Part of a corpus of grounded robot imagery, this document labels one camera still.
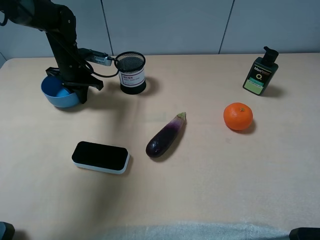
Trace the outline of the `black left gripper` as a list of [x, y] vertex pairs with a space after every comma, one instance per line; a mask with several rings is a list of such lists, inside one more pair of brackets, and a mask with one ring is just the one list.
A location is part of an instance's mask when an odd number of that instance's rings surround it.
[[62, 78], [65, 87], [71, 89], [79, 102], [84, 104], [88, 99], [89, 87], [99, 91], [104, 87], [101, 80], [92, 76], [85, 61], [80, 57], [75, 33], [46, 32], [51, 50], [58, 67], [45, 70], [47, 76]]

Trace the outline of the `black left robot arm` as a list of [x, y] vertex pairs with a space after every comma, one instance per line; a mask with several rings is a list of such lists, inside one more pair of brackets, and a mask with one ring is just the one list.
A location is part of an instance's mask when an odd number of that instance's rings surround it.
[[87, 101], [89, 87], [104, 87], [93, 76], [94, 70], [86, 60], [93, 50], [78, 48], [76, 17], [67, 6], [50, 0], [2, 0], [0, 10], [4, 13], [1, 26], [11, 21], [45, 32], [57, 63], [57, 67], [49, 67], [45, 72], [76, 94], [80, 103]]

